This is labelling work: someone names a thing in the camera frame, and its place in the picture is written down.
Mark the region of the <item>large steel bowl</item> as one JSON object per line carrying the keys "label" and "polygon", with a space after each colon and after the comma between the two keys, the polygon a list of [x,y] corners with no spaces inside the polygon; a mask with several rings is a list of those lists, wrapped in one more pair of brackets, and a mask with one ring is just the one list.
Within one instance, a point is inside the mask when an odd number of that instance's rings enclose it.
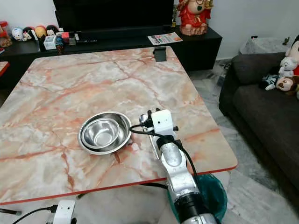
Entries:
{"label": "large steel bowl", "polygon": [[[83,126],[86,125],[89,121],[92,121],[93,119],[96,119],[96,118],[111,118],[111,119],[114,119],[115,121],[117,121],[117,123],[119,125],[120,134],[118,135],[117,139],[113,143],[111,143],[111,145],[109,145],[108,147],[100,148],[100,149],[91,149],[89,147],[86,147],[83,144],[80,135],[81,135],[81,131],[83,129]],[[131,127],[131,125],[132,124],[131,124],[130,120],[123,113],[120,113],[120,112],[101,112],[101,113],[98,113],[98,114],[88,118],[88,120],[83,123],[83,125],[81,126],[81,128],[79,129],[79,132],[77,134],[78,143],[79,143],[79,145],[81,145],[81,147],[84,150],[86,150],[88,153],[90,153],[92,155],[111,154],[113,152],[118,151],[118,149],[124,147],[126,144],[130,143],[130,137],[131,137],[132,133],[129,130],[129,128]]]}

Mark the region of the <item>steel spoon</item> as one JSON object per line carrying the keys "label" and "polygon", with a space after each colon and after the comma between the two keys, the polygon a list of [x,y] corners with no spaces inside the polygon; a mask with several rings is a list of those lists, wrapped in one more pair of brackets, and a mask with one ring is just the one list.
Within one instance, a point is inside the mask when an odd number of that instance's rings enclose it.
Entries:
{"label": "steel spoon", "polygon": [[149,139],[151,141],[151,146],[152,146],[152,151],[155,155],[156,160],[160,159],[160,149],[157,144],[158,139],[160,138],[159,136],[156,136],[154,132],[149,132]]}

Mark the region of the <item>black white plush toy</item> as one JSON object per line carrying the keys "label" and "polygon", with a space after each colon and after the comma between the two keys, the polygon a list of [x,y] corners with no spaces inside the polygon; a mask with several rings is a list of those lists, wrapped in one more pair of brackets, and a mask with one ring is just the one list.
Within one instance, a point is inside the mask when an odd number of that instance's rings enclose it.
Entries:
{"label": "black white plush toy", "polygon": [[280,79],[280,74],[271,73],[268,74],[266,77],[263,78],[263,89],[269,91],[276,88],[276,83],[278,79]]}

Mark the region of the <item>white orange printed leaflet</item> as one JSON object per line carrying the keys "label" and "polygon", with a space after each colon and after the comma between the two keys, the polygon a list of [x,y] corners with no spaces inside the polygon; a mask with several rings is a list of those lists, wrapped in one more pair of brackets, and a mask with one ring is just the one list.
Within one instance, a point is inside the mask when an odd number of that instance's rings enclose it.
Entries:
{"label": "white orange printed leaflet", "polygon": [[154,46],[182,42],[182,38],[176,32],[163,35],[150,35],[148,39]]}

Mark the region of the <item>black flat television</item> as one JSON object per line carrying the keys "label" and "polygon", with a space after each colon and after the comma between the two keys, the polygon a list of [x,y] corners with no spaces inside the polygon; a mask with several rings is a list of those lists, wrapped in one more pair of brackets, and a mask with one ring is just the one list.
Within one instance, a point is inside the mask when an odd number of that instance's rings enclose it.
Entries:
{"label": "black flat television", "polygon": [[171,24],[173,0],[53,0],[66,30],[158,27]]}

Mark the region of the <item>black clamp stand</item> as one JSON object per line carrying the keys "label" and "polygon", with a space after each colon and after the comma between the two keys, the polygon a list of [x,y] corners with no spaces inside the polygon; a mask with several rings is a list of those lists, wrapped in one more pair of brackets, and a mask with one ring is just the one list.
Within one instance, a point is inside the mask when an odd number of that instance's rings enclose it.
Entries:
{"label": "black clamp stand", "polygon": [[156,62],[166,62],[167,61],[167,47],[166,46],[159,46],[159,47],[154,47],[153,49],[153,54],[154,54],[154,59]]}

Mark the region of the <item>teal bin bag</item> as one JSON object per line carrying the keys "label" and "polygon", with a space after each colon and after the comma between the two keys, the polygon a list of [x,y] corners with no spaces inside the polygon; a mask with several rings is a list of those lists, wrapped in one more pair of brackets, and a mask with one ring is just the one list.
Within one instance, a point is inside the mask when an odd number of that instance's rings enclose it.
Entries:
{"label": "teal bin bag", "polygon": [[171,192],[168,192],[173,215],[180,224],[221,224],[227,210],[227,194],[222,183],[212,174],[198,175],[196,183],[201,190],[201,198],[206,209],[197,217],[182,216],[177,210]]}

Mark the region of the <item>small blue bottle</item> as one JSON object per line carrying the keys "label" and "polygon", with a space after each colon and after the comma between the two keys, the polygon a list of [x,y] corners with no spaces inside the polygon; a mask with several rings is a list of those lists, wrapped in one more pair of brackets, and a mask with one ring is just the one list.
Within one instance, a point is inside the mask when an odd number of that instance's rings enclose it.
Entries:
{"label": "small blue bottle", "polygon": [[62,36],[56,35],[56,49],[58,54],[62,54],[64,52],[64,41],[62,39]]}

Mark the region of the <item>brown monkey plush toy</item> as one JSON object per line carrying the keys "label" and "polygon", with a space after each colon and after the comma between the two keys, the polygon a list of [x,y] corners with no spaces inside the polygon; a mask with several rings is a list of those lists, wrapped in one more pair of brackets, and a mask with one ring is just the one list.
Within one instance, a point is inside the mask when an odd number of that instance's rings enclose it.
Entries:
{"label": "brown monkey plush toy", "polygon": [[276,81],[275,88],[288,96],[296,96],[299,91],[299,76],[280,77]]}

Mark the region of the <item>red black plush toy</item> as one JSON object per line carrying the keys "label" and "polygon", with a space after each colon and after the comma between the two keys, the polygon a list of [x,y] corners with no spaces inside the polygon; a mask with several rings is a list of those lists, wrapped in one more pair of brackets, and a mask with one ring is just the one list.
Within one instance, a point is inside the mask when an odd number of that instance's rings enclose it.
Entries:
{"label": "red black plush toy", "polygon": [[297,35],[297,37],[293,41],[290,49],[287,50],[285,57],[291,57],[295,61],[297,61],[297,68],[293,70],[293,74],[295,76],[299,76],[299,35]]}

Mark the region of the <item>small white box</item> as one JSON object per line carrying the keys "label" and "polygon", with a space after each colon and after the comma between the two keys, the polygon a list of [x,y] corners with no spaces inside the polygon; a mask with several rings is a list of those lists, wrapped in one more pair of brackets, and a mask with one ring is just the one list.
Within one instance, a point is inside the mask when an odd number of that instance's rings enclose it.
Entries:
{"label": "small white box", "polygon": [[56,49],[57,45],[57,36],[52,35],[52,36],[46,36],[44,41],[43,41],[43,48],[45,50],[53,50]]}

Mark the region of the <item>dark grey sofa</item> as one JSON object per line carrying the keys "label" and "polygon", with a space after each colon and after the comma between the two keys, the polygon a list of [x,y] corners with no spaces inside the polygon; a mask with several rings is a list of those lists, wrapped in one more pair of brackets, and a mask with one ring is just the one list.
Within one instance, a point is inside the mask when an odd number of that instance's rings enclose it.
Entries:
{"label": "dark grey sofa", "polygon": [[240,54],[231,60],[219,109],[231,119],[299,213],[299,99],[258,86],[284,53]]}

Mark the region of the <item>grey speckled cushion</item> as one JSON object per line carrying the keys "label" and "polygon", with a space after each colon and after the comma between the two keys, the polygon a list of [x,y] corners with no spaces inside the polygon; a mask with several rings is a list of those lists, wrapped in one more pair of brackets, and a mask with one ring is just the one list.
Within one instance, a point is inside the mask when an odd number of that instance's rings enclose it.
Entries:
{"label": "grey speckled cushion", "polygon": [[250,38],[239,49],[240,54],[285,53],[290,49],[291,39]]}

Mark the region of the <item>small steel bowl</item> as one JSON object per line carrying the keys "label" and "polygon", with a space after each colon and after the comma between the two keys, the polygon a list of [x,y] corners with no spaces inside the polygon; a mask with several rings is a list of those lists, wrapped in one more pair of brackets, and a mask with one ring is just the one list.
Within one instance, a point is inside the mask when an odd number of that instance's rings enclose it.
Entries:
{"label": "small steel bowl", "polygon": [[83,126],[80,137],[86,147],[100,149],[111,145],[119,134],[117,121],[111,118],[96,118]]}

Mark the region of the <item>black haired round doll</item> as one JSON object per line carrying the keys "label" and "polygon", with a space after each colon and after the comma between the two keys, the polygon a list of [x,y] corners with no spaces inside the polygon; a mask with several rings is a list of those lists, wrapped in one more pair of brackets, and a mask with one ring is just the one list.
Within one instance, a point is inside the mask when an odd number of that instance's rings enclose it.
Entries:
{"label": "black haired round doll", "polygon": [[59,32],[58,27],[54,26],[54,24],[49,24],[46,27],[47,36],[56,36],[58,32]]}

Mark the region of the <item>black white round doll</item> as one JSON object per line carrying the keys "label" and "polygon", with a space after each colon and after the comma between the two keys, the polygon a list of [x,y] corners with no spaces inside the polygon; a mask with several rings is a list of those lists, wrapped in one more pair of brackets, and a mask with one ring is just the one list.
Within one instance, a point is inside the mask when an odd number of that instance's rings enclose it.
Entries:
{"label": "black white round doll", "polygon": [[32,28],[32,27],[25,27],[22,29],[22,31],[23,31],[22,41],[32,40],[36,36],[34,28]]}

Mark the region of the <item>red laughing buddha figurine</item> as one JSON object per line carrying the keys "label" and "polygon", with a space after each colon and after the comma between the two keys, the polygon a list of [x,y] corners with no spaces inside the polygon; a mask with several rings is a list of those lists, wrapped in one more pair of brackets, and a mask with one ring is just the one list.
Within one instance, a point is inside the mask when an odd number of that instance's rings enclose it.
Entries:
{"label": "red laughing buddha figurine", "polygon": [[208,30],[213,0],[178,0],[177,9],[181,18],[181,34],[203,35]]}

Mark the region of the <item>yellow round doll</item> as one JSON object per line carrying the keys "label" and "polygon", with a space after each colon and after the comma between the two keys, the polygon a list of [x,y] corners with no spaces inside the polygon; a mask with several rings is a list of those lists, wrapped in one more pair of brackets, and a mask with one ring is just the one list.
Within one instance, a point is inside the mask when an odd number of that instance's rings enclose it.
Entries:
{"label": "yellow round doll", "polygon": [[36,37],[38,39],[41,39],[42,37],[47,36],[47,29],[45,26],[41,26],[41,25],[36,26],[34,28],[34,32],[36,33]]}

